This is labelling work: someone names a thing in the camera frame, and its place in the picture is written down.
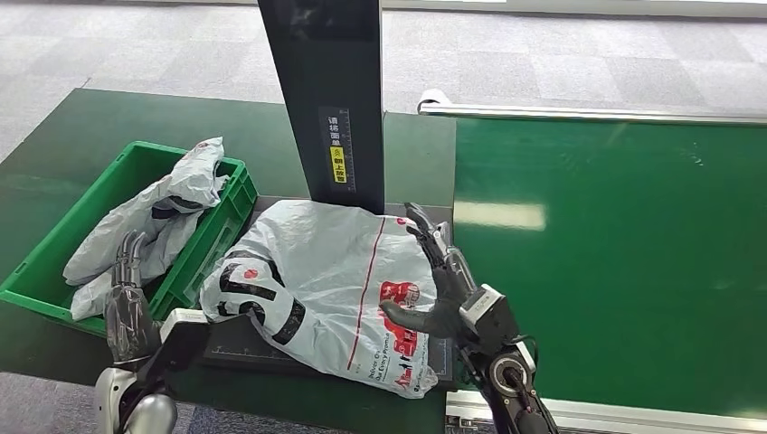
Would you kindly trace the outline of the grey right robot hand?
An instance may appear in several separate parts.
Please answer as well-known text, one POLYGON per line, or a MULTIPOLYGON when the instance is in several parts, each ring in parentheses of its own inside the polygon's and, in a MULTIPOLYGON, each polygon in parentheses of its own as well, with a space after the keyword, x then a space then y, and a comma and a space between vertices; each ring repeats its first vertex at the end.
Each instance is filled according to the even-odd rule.
POLYGON ((417 203, 406 203, 404 208, 407 218, 414 222, 407 232, 418 241, 430 263, 436 301, 428 311, 405 308, 392 300, 382 301, 380 308, 390 321, 406 329, 439 339, 468 340, 470 330, 459 309, 469 298, 469 287, 451 259, 457 249, 450 245, 449 225, 434 222, 417 203))

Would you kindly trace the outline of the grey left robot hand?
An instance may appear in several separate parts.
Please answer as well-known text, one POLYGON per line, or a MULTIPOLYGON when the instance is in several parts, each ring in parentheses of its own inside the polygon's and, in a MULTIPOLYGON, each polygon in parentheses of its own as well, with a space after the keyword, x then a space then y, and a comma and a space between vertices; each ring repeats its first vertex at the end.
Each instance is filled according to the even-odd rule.
POLYGON ((140 251, 146 239, 136 230, 125 234, 112 267, 104 320, 109 349, 117 365, 138 362, 160 347, 160 334, 142 288, 140 251))

